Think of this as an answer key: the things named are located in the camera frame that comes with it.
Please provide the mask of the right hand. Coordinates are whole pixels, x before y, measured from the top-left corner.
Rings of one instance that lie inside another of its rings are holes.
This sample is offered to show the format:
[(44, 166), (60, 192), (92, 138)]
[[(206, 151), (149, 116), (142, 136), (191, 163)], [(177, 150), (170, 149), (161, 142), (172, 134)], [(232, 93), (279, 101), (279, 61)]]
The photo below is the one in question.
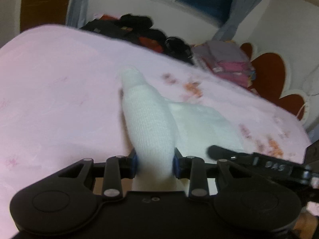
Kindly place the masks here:
[(319, 239), (318, 228), (318, 216), (305, 211), (301, 212), (293, 232), (301, 239)]

